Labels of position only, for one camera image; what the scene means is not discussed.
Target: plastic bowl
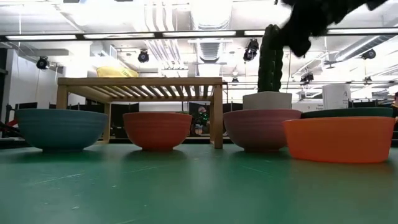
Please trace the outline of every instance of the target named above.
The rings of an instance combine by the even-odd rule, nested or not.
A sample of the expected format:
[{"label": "plastic bowl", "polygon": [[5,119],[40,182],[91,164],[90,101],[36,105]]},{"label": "plastic bowl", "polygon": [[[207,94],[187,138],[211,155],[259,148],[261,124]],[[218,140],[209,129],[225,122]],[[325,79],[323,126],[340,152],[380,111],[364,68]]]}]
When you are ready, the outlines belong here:
[{"label": "plastic bowl", "polygon": [[89,111],[22,109],[16,111],[25,140],[45,152],[82,151],[104,131],[107,115]]},{"label": "plastic bowl", "polygon": [[302,113],[301,118],[332,118],[347,116],[380,116],[392,117],[391,108],[347,108],[334,110],[320,110]]},{"label": "plastic bowl", "polygon": [[283,121],[299,119],[297,110],[241,110],[225,113],[229,138],[246,152],[278,151],[286,146]]},{"label": "plastic bowl", "polygon": [[394,118],[345,117],[285,121],[290,154],[320,162],[370,163],[388,158]]},{"label": "plastic bowl", "polygon": [[189,135],[192,116],[179,113],[127,113],[124,129],[144,151],[172,151]]}]

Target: person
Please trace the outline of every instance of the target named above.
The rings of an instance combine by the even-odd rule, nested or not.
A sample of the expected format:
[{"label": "person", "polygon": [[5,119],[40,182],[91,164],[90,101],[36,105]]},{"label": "person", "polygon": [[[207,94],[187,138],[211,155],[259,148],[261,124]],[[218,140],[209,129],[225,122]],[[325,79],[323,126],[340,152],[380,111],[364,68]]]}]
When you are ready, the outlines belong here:
[{"label": "person", "polygon": [[398,92],[396,92],[395,95],[395,101],[393,104],[391,104],[391,108],[392,108],[392,117],[396,119],[396,126],[394,128],[394,130],[398,129]]}]

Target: wooden bench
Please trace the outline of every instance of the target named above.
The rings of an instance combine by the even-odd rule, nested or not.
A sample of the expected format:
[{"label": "wooden bench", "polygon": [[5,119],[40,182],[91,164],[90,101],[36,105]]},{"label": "wooden bench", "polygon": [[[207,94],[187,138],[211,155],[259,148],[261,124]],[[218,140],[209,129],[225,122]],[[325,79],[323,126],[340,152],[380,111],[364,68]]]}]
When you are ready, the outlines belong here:
[{"label": "wooden bench", "polygon": [[223,81],[216,78],[59,78],[57,109],[74,93],[105,104],[109,143],[112,102],[210,101],[210,142],[223,148]]}]

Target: yellow object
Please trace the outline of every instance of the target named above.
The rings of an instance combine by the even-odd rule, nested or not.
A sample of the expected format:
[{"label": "yellow object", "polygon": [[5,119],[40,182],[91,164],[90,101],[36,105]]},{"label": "yellow object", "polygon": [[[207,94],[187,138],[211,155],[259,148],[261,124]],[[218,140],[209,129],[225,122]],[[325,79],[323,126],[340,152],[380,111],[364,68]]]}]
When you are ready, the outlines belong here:
[{"label": "yellow object", "polygon": [[106,77],[106,78],[125,78],[125,77],[138,77],[138,73],[134,70],[128,68],[115,68],[110,66],[104,66],[97,68],[97,76],[98,77]]}]

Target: red bowl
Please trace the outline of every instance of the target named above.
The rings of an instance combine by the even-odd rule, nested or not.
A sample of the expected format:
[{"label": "red bowl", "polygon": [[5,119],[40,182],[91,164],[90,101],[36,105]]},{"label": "red bowl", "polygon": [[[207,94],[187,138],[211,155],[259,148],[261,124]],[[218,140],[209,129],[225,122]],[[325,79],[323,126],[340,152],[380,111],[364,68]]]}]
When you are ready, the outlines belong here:
[{"label": "red bowl", "polygon": [[178,113],[127,113],[124,129],[145,151],[171,151],[189,135],[192,116]]},{"label": "red bowl", "polygon": [[394,118],[341,117],[285,121],[290,154],[320,162],[368,163],[388,158]]},{"label": "red bowl", "polygon": [[247,152],[278,151],[286,146],[282,122],[300,116],[297,110],[241,110],[223,115],[229,138]]}]

